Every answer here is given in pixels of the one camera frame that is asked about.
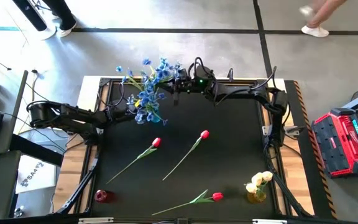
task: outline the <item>orange and black tape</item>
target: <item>orange and black tape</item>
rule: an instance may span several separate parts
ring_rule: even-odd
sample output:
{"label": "orange and black tape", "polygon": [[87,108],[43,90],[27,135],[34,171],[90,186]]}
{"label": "orange and black tape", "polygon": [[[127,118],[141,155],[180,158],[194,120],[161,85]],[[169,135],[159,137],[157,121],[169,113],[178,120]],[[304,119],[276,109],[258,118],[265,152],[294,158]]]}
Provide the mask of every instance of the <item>orange and black tape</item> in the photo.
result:
{"label": "orange and black tape", "polygon": [[314,156],[316,157],[317,166],[318,166],[318,169],[320,170],[319,173],[320,173],[321,181],[323,182],[324,190],[326,192],[326,196],[327,196],[327,199],[328,199],[328,205],[329,205],[329,207],[331,209],[331,215],[335,219],[337,219],[337,215],[336,215],[335,208],[334,208],[334,203],[333,203],[333,198],[331,197],[331,194],[329,193],[329,187],[328,187],[328,184],[327,184],[326,177],[324,175],[324,168],[323,168],[323,165],[321,163],[320,154],[319,154],[319,152],[317,150],[318,147],[317,147],[316,141],[314,139],[313,132],[311,130],[310,122],[309,122],[309,119],[308,119],[308,113],[306,112],[305,104],[303,102],[302,93],[301,93],[301,90],[299,88],[298,82],[294,81],[294,84],[295,84],[296,92],[298,93],[298,98],[299,98],[299,102],[300,102],[300,105],[301,105],[301,108],[302,108],[303,117],[305,119],[306,128],[308,130],[308,134],[309,134],[309,138],[310,138],[310,142],[311,142],[311,147],[313,148]]}

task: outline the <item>concrete floor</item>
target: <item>concrete floor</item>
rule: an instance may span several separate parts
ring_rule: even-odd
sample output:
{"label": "concrete floor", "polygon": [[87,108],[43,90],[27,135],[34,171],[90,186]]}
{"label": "concrete floor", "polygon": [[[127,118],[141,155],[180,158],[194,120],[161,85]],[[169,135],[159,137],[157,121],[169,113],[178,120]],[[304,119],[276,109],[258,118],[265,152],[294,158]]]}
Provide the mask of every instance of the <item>concrete floor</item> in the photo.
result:
{"label": "concrete floor", "polygon": [[[305,19],[298,8],[308,0],[259,0],[266,30],[299,30]],[[257,29],[252,0],[67,0],[83,28]],[[75,104],[85,75],[114,75],[115,67],[140,68],[144,57],[164,56],[189,65],[200,56],[219,76],[229,68],[235,77],[266,77],[259,34],[74,32],[46,41],[31,38],[31,25],[7,3],[0,7],[0,27],[14,27],[9,12],[24,30],[0,31],[0,61],[16,72],[36,68],[36,90],[53,101]],[[358,0],[348,0],[330,20],[329,30],[358,31]],[[297,80],[309,119],[342,106],[358,90],[358,33],[316,39],[301,34],[266,35],[270,63],[277,78]],[[345,179],[329,185],[339,219],[358,221],[357,189]]]}

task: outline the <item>green stem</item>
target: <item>green stem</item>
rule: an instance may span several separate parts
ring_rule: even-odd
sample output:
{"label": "green stem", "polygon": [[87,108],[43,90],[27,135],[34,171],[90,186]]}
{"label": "green stem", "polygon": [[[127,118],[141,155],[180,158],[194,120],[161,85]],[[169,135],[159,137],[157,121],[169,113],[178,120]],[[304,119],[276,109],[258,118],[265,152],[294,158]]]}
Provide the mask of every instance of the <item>green stem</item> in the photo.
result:
{"label": "green stem", "polygon": [[124,172],[126,169],[128,169],[128,167],[130,167],[132,164],[134,164],[137,161],[137,158],[132,161],[128,166],[126,166],[125,168],[123,168],[122,171],[120,171],[118,174],[116,174],[114,177],[112,177],[112,179],[110,179],[106,184],[110,183],[112,180],[114,180],[114,178],[116,178],[118,175],[120,175],[122,172]]}
{"label": "green stem", "polygon": [[152,216],[158,215],[158,214],[161,214],[161,213],[163,213],[163,212],[167,212],[167,211],[170,211],[170,210],[173,210],[173,209],[176,209],[176,208],[180,208],[180,207],[182,207],[182,206],[189,205],[189,204],[190,204],[190,202],[184,203],[183,205],[178,205],[178,206],[173,207],[173,208],[168,208],[168,209],[166,209],[166,210],[164,210],[164,211],[154,213],[154,214],[152,214]]}
{"label": "green stem", "polygon": [[194,143],[193,147],[191,147],[191,149],[187,152],[187,154],[181,159],[181,161],[179,161],[179,163],[171,170],[171,172],[169,172],[169,174],[167,174],[164,179],[162,179],[163,181],[186,159],[186,157],[197,147],[197,145],[200,143],[201,141],[201,137],[199,137],[196,141],[196,143]]}
{"label": "green stem", "polygon": [[154,110],[152,110],[152,111],[153,111],[154,116],[156,116],[156,117],[158,117],[160,120],[162,120],[162,118],[161,118],[156,112],[154,112]]}
{"label": "green stem", "polygon": [[136,86],[140,91],[143,91],[142,87],[130,76],[128,76],[129,80]]}

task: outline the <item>yellow vase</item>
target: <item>yellow vase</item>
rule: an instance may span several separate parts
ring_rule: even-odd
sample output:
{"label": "yellow vase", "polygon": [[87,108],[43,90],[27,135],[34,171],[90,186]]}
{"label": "yellow vase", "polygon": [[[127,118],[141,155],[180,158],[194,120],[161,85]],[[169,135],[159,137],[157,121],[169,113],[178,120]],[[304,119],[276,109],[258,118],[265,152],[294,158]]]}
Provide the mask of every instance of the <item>yellow vase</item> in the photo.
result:
{"label": "yellow vase", "polygon": [[260,203],[266,199],[266,193],[262,190],[258,190],[254,194],[247,192],[247,198],[250,203]]}

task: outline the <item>desk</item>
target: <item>desk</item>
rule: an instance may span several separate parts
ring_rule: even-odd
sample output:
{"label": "desk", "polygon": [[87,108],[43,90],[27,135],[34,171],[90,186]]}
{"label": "desk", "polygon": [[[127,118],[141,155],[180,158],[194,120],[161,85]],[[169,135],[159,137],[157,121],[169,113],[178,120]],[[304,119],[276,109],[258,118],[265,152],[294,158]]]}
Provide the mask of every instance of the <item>desk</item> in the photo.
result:
{"label": "desk", "polygon": [[[96,102],[96,92],[98,91],[98,88],[99,88],[100,78],[102,78],[102,77],[84,77],[83,85],[82,85],[81,91],[80,91],[80,97],[78,99],[78,104],[77,104],[80,108],[83,108],[86,110],[94,109],[94,107],[95,107],[94,104]],[[282,79],[277,79],[276,84],[277,84],[277,87],[282,90],[285,90],[287,87],[287,83],[285,83],[284,80],[282,80]],[[301,98],[300,90],[299,91],[295,90],[295,88],[296,88],[295,85],[291,85],[291,87],[293,88],[291,90],[291,94],[296,96],[296,98],[298,98],[298,96]],[[107,98],[107,95],[108,95],[107,88],[103,88],[102,94],[101,94],[102,99],[105,100]],[[295,111],[295,110],[298,111],[298,108],[301,108],[301,104],[299,104],[299,106],[294,105],[293,107],[294,107],[293,111]],[[101,110],[104,109],[104,105],[102,103],[100,104],[100,109]],[[264,120],[265,120],[265,123],[269,123],[269,117],[265,110],[264,110]],[[294,124],[294,119],[291,114],[287,121],[287,126],[292,126],[293,124]],[[308,135],[309,135],[307,130],[304,131],[303,134],[306,135],[306,137],[308,137]],[[76,137],[75,139],[70,141],[70,143],[67,146],[71,147],[75,144],[78,144],[81,141],[82,141],[82,139],[80,137]],[[293,147],[297,151],[302,151],[302,150],[300,150],[300,147],[299,147],[297,141],[294,141],[290,138],[285,138],[285,144],[289,145],[290,147]],[[76,188],[76,186],[78,185],[78,183],[80,181],[81,169],[83,167],[83,162],[84,162],[84,158],[85,158],[85,149],[86,149],[86,146],[82,144],[77,147],[74,147],[73,149],[71,149],[70,151],[68,151],[65,154],[63,164],[61,167],[61,171],[60,171],[60,176],[59,176],[59,179],[57,182],[57,187],[55,190],[55,196],[53,198],[53,204],[55,206],[54,212],[56,212],[65,203],[65,201],[73,193],[74,189]],[[95,154],[95,152],[96,152],[96,146],[91,148],[91,153],[92,153],[91,160],[92,160],[93,154]],[[297,201],[299,201],[301,203],[303,208],[311,214],[315,214],[316,211],[318,211],[318,213],[316,213],[316,214],[318,214],[322,218],[323,217],[324,218],[334,217],[335,212],[333,210],[333,205],[329,204],[328,202],[324,205],[318,205],[319,200],[324,200],[324,199],[329,200],[330,199],[330,198],[328,198],[329,195],[325,194],[325,191],[320,190],[320,189],[324,189],[325,185],[317,187],[317,188],[319,188],[317,190],[317,193],[320,196],[320,198],[315,199],[314,203],[312,203],[312,199],[311,199],[310,186],[313,185],[312,182],[320,181],[320,182],[324,183],[325,179],[317,179],[317,180],[312,179],[312,180],[308,181],[306,179],[304,165],[303,165],[303,163],[305,162],[305,158],[298,157],[294,152],[291,152],[290,149],[285,149],[285,147],[282,147],[281,158],[282,158],[283,167],[285,170],[284,173],[285,173],[285,178],[287,181],[287,186],[291,190],[291,192],[293,193],[293,195],[295,196]],[[279,201],[280,210],[283,214],[286,214],[283,195],[281,193],[281,190],[278,187],[276,187],[276,189],[277,189],[277,193],[278,193],[278,201]],[[83,212],[86,208],[88,195],[89,195],[89,184],[83,192],[83,200],[81,201],[81,205],[79,205],[80,212]]]}
{"label": "desk", "polygon": [[14,187],[20,156],[19,151],[0,154],[0,219],[9,217],[12,211],[12,203],[15,203]]}
{"label": "desk", "polygon": [[[26,80],[26,73],[0,72],[0,111],[17,116]],[[16,118],[4,114],[0,130],[0,153],[7,152],[9,149],[15,123]]]}

